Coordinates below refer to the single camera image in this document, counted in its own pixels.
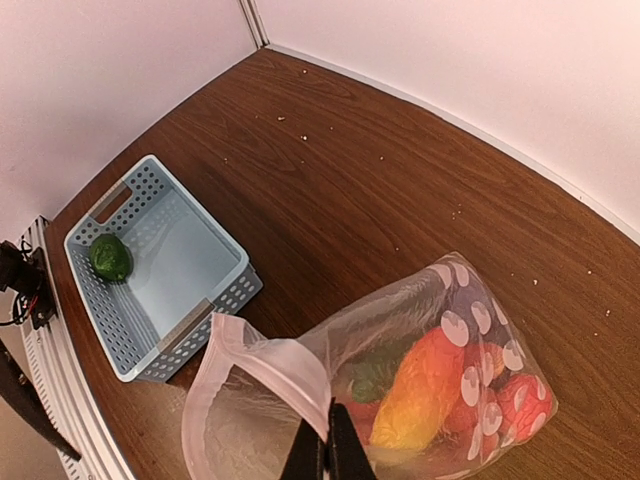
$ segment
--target avocado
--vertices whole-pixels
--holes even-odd
[[[109,282],[123,282],[133,271],[129,250],[112,234],[94,240],[89,248],[89,261],[96,274]]]

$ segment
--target white wall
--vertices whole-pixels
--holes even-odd
[[[237,0],[0,0],[0,240],[254,49]]]
[[[13,295],[0,293],[0,322],[8,320]],[[27,355],[19,327],[0,328],[0,338],[29,378]],[[60,457],[0,398],[0,480],[63,480]]]
[[[461,118],[640,231],[637,0],[257,3],[273,44]]]

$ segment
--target wood grain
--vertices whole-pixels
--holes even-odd
[[[475,478],[640,478],[639,248],[426,111],[264,50],[158,122],[47,230],[87,381],[140,479],[188,478],[180,421],[201,356],[170,385],[118,382],[63,240],[148,153],[248,250],[266,287],[242,314],[269,336],[298,335],[449,251],[465,255],[560,401],[539,435]]]

